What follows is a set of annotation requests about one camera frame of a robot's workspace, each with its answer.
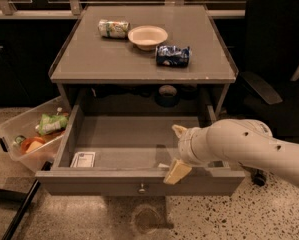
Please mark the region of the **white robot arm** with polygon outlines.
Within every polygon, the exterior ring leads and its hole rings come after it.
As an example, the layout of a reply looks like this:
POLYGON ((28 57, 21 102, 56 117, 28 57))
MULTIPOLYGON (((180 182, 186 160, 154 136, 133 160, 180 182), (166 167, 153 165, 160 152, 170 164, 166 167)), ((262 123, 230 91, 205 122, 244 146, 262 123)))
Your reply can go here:
POLYGON ((207 161, 231 161, 273 173, 299 188, 299 144, 278 140, 254 119, 223 119, 204 128, 174 124, 179 157, 164 182, 174 185, 207 161))

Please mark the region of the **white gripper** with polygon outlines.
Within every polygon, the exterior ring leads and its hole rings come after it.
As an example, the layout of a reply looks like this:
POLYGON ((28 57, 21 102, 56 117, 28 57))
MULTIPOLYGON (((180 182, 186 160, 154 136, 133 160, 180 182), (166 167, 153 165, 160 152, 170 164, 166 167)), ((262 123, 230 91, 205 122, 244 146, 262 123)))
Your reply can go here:
POLYGON ((169 167, 163 182, 175 185, 192 170, 193 166, 199 166, 211 161, 210 148, 207 143, 207 128, 186 128, 174 124, 172 130, 178 138, 178 150, 181 159, 174 159, 169 167))

